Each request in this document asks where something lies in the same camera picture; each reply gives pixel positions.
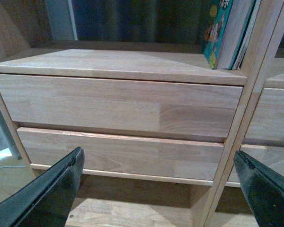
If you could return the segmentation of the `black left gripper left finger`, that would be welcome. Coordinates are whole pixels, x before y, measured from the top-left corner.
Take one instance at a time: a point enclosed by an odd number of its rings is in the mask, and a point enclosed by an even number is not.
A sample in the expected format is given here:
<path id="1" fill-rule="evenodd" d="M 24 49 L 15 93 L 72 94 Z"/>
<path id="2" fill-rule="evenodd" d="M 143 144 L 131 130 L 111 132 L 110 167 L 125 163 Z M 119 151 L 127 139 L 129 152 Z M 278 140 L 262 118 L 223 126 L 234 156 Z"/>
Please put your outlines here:
<path id="1" fill-rule="evenodd" d="M 0 227 L 63 227 L 80 187 L 84 150 L 75 148 L 0 203 Z"/>

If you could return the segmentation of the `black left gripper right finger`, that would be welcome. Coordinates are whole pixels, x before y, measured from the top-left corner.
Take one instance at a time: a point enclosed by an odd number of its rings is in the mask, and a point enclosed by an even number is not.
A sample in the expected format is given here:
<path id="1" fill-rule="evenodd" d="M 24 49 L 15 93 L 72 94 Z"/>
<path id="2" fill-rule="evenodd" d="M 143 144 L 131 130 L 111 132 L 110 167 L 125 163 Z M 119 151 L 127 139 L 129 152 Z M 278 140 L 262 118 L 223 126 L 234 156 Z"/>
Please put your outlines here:
<path id="1" fill-rule="evenodd" d="M 284 227 L 284 177 L 242 150 L 234 166 L 243 195 L 260 227 Z"/>

